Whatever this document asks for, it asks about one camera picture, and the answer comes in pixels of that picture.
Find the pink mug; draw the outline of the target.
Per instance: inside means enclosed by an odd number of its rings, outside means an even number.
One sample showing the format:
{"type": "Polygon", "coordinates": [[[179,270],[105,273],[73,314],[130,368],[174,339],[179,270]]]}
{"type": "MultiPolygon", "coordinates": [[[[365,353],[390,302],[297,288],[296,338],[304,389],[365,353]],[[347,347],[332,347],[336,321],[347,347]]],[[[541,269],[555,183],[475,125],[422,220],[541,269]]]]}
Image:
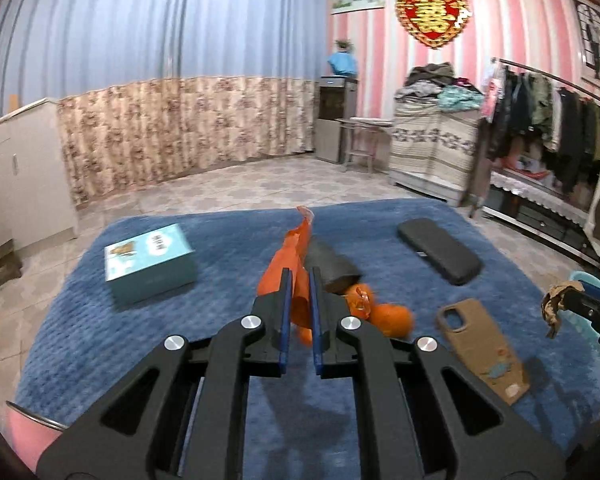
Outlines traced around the pink mug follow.
{"type": "Polygon", "coordinates": [[[6,406],[12,448],[30,471],[35,472],[46,448],[68,427],[53,419],[34,414],[12,401],[7,401],[6,406]]]}

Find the black rectangular case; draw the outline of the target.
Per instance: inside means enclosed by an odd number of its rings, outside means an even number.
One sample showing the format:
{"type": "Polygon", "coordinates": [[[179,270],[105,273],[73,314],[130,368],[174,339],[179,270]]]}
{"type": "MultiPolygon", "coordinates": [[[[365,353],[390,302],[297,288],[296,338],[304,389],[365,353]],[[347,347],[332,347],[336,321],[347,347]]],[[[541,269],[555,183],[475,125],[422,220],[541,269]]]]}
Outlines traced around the black rectangular case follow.
{"type": "Polygon", "coordinates": [[[396,232],[404,243],[425,258],[452,285],[467,284],[483,268],[483,262],[475,252],[434,220],[407,220],[398,225],[396,232]]]}

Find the small metal folding table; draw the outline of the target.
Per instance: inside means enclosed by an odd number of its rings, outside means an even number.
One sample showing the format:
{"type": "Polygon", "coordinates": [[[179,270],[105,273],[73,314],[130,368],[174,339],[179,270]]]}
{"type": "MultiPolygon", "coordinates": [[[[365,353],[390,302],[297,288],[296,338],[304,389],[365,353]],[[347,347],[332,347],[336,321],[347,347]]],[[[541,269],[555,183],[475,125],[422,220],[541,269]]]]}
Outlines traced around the small metal folding table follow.
{"type": "Polygon", "coordinates": [[[355,159],[364,160],[367,175],[374,173],[374,162],[381,136],[391,136],[393,121],[373,117],[338,119],[344,139],[341,171],[347,172],[355,159]]]}

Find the hanging dark clothes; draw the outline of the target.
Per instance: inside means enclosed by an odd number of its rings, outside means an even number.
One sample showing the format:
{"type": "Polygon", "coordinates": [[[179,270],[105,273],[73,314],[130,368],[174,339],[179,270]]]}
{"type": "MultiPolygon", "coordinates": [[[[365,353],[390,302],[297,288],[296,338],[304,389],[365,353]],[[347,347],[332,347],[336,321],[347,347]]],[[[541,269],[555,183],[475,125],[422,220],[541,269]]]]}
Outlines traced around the hanging dark clothes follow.
{"type": "Polygon", "coordinates": [[[489,162],[559,194],[600,177],[600,98],[542,70],[494,58],[480,132],[489,162]]]}

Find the blue floral curtain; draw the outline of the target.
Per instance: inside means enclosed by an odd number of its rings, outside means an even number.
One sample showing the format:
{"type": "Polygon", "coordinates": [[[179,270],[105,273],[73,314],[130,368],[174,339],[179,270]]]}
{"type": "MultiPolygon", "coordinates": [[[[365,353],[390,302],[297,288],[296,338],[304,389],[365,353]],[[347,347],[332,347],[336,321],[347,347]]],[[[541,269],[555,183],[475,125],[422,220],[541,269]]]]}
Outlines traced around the blue floral curtain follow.
{"type": "Polygon", "coordinates": [[[85,204],[311,151],[327,0],[0,0],[0,117],[57,105],[85,204]]]}

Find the orange tangerine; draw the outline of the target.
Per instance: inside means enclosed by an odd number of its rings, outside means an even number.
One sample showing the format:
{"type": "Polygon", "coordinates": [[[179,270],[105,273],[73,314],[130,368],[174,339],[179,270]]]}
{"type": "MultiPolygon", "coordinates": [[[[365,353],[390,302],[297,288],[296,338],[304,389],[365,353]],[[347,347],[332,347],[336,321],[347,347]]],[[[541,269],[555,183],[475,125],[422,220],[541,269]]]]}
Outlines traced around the orange tangerine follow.
{"type": "Polygon", "coordinates": [[[370,286],[358,283],[350,286],[343,294],[343,299],[349,308],[350,315],[368,321],[375,304],[375,298],[370,286]]]}
{"type": "Polygon", "coordinates": [[[411,310],[397,304],[376,304],[368,320],[389,338],[407,338],[415,327],[411,310]]]}

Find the orange plastic wrapper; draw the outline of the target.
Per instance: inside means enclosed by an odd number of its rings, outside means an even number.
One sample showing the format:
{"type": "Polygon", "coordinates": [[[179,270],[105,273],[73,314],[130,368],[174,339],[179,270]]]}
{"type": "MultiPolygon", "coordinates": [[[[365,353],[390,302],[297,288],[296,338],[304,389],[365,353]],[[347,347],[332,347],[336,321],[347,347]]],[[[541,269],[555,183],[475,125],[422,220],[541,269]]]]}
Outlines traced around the orange plastic wrapper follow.
{"type": "Polygon", "coordinates": [[[297,327],[297,333],[302,344],[312,344],[312,318],[310,308],[310,278],[304,266],[312,236],[313,211],[306,206],[298,206],[302,215],[300,224],[288,231],[283,244],[273,256],[265,270],[257,288],[257,295],[264,296],[279,290],[283,270],[287,269],[292,278],[292,298],[290,320],[297,327]]]}

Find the brown paper ball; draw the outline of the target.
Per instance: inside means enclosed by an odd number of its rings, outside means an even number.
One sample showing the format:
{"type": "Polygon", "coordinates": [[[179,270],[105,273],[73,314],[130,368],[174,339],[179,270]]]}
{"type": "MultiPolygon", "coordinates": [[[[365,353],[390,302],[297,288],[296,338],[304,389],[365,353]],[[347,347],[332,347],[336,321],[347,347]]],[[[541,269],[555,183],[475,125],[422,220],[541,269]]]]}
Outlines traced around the brown paper ball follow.
{"type": "Polygon", "coordinates": [[[565,281],[562,284],[552,286],[541,301],[541,315],[548,326],[546,334],[548,339],[554,339],[562,327],[559,312],[566,308],[565,296],[567,292],[584,292],[584,287],[578,281],[565,281]]]}

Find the black textured cup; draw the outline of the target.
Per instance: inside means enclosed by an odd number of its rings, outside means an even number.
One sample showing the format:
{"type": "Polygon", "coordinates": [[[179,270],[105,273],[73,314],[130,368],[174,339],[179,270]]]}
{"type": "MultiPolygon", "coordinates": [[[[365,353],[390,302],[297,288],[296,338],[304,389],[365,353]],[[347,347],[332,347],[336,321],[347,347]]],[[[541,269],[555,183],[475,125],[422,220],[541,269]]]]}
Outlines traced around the black textured cup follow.
{"type": "Polygon", "coordinates": [[[358,266],[345,255],[316,236],[309,241],[304,259],[306,270],[320,271],[326,292],[343,295],[351,286],[358,284],[363,276],[358,266]]]}

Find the low tv stand with lace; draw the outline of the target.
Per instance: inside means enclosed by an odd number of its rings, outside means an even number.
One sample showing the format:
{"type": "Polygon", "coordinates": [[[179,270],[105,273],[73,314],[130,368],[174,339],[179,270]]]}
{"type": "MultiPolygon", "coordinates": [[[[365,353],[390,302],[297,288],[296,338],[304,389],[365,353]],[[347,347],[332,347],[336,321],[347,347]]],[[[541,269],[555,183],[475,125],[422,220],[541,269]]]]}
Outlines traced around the low tv stand with lace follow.
{"type": "Polygon", "coordinates": [[[494,169],[482,211],[600,270],[600,256],[584,232],[588,213],[540,181],[494,169]]]}

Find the metal clothes rack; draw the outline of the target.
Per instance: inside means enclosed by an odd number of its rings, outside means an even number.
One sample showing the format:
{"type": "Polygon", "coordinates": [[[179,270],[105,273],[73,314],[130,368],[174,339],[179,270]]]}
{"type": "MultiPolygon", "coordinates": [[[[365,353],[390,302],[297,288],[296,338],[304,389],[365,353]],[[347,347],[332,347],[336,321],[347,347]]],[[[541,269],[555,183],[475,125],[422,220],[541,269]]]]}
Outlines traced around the metal clothes rack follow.
{"type": "Polygon", "coordinates": [[[600,176],[600,96],[505,58],[489,68],[470,211],[497,188],[583,224],[600,176]]]}

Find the teal tissue box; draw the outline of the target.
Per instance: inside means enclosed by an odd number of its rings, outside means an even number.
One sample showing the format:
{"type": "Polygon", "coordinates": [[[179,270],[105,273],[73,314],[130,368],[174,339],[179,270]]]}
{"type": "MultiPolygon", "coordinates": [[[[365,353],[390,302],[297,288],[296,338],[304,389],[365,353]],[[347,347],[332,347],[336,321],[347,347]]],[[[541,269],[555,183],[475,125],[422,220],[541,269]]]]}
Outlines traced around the teal tissue box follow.
{"type": "Polygon", "coordinates": [[[193,284],[197,277],[195,252],[177,223],[106,246],[104,260],[117,306],[193,284]]]}

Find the teal plastic trash basket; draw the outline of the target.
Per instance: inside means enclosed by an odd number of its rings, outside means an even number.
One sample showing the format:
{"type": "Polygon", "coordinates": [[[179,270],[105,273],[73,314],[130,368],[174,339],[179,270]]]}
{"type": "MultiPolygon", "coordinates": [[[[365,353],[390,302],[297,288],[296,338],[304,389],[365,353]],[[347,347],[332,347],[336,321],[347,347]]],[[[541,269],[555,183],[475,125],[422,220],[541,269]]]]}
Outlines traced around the teal plastic trash basket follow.
{"type": "Polygon", "coordinates": [[[567,311],[565,318],[584,338],[600,361],[600,332],[594,327],[594,320],[600,315],[600,279],[584,271],[573,271],[569,279],[583,285],[584,297],[579,310],[567,311]]]}

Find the brown phone case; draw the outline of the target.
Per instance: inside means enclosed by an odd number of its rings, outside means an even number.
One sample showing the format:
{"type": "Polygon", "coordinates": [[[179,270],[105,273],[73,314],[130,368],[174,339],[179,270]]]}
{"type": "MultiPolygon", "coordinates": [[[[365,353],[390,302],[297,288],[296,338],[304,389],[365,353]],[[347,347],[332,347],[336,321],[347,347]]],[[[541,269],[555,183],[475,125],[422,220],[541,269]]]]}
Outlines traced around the brown phone case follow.
{"type": "Polygon", "coordinates": [[[479,300],[469,298],[441,308],[437,324],[460,362],[508,405],[528,392],[521,360],[479,300]]]}

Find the wedding photo poster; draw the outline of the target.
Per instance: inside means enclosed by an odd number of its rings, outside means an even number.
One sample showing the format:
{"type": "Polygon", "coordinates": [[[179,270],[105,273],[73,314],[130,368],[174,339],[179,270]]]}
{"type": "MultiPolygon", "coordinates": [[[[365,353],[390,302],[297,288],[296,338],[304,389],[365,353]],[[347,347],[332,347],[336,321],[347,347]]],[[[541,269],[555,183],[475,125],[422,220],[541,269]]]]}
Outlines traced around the wedding photo poster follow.
{"type": "Polygon", "coordinates": [[[581,44],[582,78],[600,88],[600,6],[572,0],[581,44]]]}

